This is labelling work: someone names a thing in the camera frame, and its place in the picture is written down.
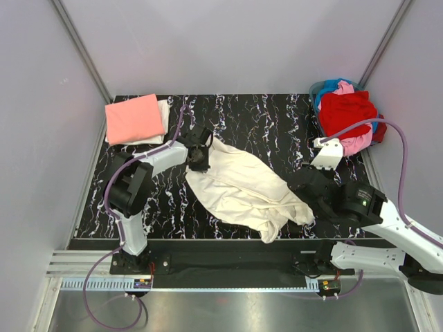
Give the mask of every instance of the black marble table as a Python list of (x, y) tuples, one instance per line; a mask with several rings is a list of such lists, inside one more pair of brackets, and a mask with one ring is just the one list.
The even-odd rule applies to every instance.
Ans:
[[(118, 96), (115, 102), (134, 97)], [(294, 176), (302, 162), (314, 157), (312, 141), (320, 132), (308, 95), (158, 95), (157, 98), (168, 99), (171, 106), (168, 136), (176, 129), (180, 107), (183, 103), (189, 104), (192, 114), (185, 114), (181, 133), (188, 130), (193, 117), (197, 123), (213, 129), (222, 142), (256, 155), (285, 181)], [(134, 153), (151, 148), (149, 145), (110, 147), (103, 142), (77, 239), (118, 237), (114, 220), (106, 214), (100, 194), (105, 170), (120, 151)], [(148, 239), (260, 238), (254, 230), (225, 224), (207, 212), (186, 183), (185, 169), (185, 165), (179, 165), (153, 178), (156, 189), (143, 211)], [(344, 158), (335, 175), (337, 183), (356, 179), (368, 181), (360, 154)], [(289, 222), (279, 235), (279, 239), (316, 237), (365, 237), (365, 232), (314, 221), (303, 227)]]

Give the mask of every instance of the gray floor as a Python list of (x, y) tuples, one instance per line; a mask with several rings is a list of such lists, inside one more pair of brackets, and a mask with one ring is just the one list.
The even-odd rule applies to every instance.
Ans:
[[(351, 287), (354, 280), (344, 280)], [(125, 326), (138, 309), (128, 299), (100, 308), (115, 293), (89, 293), (96, 317)], [(339, 301), (296, 299), (311, 296), (280, 293), (155, 293), (144, 296), (143, 314), (133, 331), (418, 331), (406, 289), (396, 279), (365, 279), (352, 296)], [(108, 331), (88, 317), (81, 292), (62, 291), (50, 331)]]

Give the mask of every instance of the dark red cloth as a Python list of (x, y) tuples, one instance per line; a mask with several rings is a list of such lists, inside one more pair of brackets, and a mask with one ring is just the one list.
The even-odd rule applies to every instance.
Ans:
[[(367, 91), (357, 91), (346, 95), (326, 93), (321, 98), (321, 111), (318, 117), (326, 135), (331, 136), (358, 121), (376, 118), (377, 110), (369, 101)], [(338, 138), (343, 140), (361, 136), (369, 130), (370, 127), (363, 124)]]
[[(379, 114), (379, 118), (384, 119), (385, 117)], [(377, 130), (372, 135), (372, 141), (377, 143), (383, 142), (383, 139), (385, 137), (385, 132), (387, 129), (388, 128), (386, 126), (386, 123), (379, 122), (379, 124), (377, 125)]]

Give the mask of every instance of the blue basket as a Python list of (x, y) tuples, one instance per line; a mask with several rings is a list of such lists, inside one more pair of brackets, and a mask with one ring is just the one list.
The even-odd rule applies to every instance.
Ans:
[[(352, 83), (352, 86), (354, 87), (355, 91), (363, 91), (363, 88), (361, 86), (359, 86), (357, 83), (353, 83), (353, 82), (351, 82), (351, 83)], [(309, 97), (311, 99), (311, 104), (312, 104), (312, 107), (314, 108), (314, 112), (316, 114), (318, 127), (320, 128), (322, 135), (326, 136), (325, 130), (321, 126), (320, 119), (318, 118), (319, 110), (318, 110), (318, 108), (316, 106), (316, 96), (317, 96), (317, 93), (319, 93), (323, 89), (324, 86), (325, 86), (325, 81), (317, 82), (317, 83), (313, 84), (309, 88)]]

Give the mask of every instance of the white wall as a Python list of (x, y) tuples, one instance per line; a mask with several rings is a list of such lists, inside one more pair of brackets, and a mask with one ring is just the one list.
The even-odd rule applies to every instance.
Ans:
[(359, 81), (400, 0), (63, 0), (111, 94)]
[[(371, 98), (387, 118), (406, 132), (409, 144), (405, 184), (406, 213), (443, 234), (442, 80), (443, 2), (416, 1), (369, 82)], [(389, 129), (372, 160), (386, 193), (397, 197), (401, 142)], [(432, 297), (443, 330), (443, 297)]]
[(0, 4), (0, 322), (29, 331), (63, 248), (104, 102), (50, 1)]

